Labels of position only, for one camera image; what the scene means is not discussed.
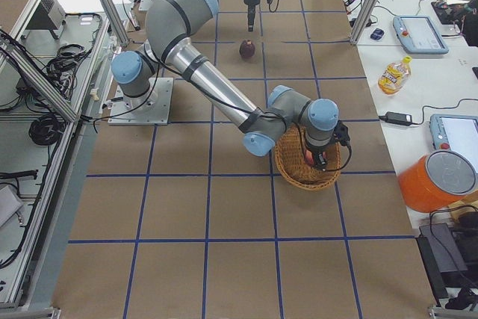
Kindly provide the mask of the orange round container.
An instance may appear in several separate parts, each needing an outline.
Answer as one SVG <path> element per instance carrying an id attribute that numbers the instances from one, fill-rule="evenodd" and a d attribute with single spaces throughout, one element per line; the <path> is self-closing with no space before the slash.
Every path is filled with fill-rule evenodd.
<path id="1" fill-rule="evenodd" d="M 437 150 L 404 170 L 398 181 L 405 204 L 430 213 L 472 193 L 477 187 L 477 173 L 463 155 Z"/>

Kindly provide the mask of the black power adapter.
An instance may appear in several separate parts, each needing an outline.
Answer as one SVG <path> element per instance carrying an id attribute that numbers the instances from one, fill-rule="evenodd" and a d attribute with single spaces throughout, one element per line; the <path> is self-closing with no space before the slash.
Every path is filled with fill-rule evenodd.
<path id="1" fill-rule="evenodd" d="M 387 123 L 399 126 L 410 126 L 413 123 L 411 115 L 392 111 L 386 112 L 383 120 Z"/>

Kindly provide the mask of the blue teach pendant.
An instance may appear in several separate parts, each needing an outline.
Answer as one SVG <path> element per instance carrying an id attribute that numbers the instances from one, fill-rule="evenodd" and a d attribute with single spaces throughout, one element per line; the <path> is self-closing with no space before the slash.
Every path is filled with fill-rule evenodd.
<path id="1" fill-rule="evenodd" d="M 397 39 L 411 55 L 445 55 L 447 44 L 428 16 L 395 16 L 392 21 Z"/>
<path id="2" fill-rule="evenodd" d="M 469 161 L 477 157 L 477 117 L 452 114 L 433 114 L 429 120 L 432 145 L 435 149 L 449 149 Z"/>

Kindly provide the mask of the dark red apple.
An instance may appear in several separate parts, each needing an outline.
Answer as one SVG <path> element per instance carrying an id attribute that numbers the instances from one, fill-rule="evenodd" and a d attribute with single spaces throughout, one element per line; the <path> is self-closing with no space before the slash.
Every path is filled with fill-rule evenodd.
<path id="1" fill-rule="evenodd" d="M 255 54 L 255 44 L 252 40 L 243 40 L 240 44 L 239 54 L 243 59 L 250 59 Z"/>

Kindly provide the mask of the small dark blue pouch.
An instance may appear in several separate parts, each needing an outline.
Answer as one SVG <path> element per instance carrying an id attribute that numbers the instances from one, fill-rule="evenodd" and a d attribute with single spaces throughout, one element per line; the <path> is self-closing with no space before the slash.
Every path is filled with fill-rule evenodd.
<path id="1" fill-rule="evenodd" d="M 376 28 L 371 34 L 370 38 L 372 40 L 381 40 L 384 36 L 385 32 L 381 28 Z"/>

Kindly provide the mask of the orange juice bottle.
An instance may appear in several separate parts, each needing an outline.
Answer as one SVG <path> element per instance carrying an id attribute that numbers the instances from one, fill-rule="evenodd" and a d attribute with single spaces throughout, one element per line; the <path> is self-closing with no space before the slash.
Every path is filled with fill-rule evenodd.
<path id="1" fill-rule="evenodd" d="M 397 93 L 412 74 L 411 61 L 412 57 L 407 55 L 400 61 L 389 63 L 377 81 L 379 89 L 387 95 Z"/>

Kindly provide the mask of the woven wicker basket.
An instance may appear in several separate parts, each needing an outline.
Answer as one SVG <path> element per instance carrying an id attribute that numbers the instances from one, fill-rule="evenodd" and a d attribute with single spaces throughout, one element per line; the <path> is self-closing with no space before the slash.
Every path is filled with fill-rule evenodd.
<path id="1" fill-rule="evenodd" d="M 325 189 L 335 183 L 341 174 L 341 151 L 335 143 L 327 148 L 326 171 L 318 170 L 306 163 L 303 155 L 305 150 L 305 129 L 292 125 L 281 136 L 274 148 L 276 167 L 290 184 L 307 191 Z"/>

